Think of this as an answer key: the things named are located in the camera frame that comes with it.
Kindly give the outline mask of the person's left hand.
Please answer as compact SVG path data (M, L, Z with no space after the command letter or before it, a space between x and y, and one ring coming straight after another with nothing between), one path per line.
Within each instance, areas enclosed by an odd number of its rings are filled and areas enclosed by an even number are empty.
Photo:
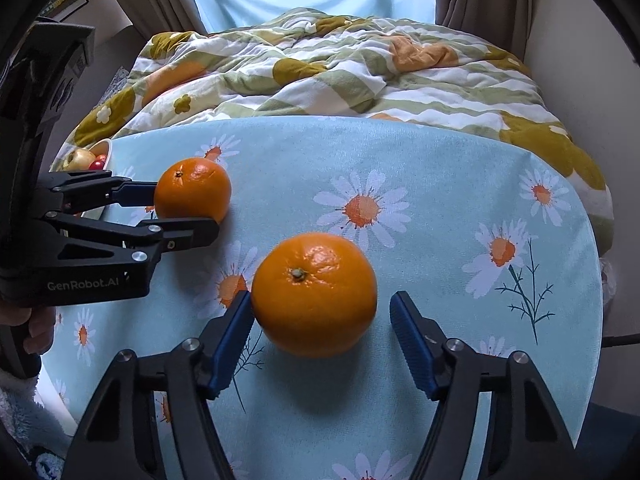
M45 354L54 339L55 308L27 309L14 304L1 304L1 324L28 327L28 336L24 340L24 349L28 354Z

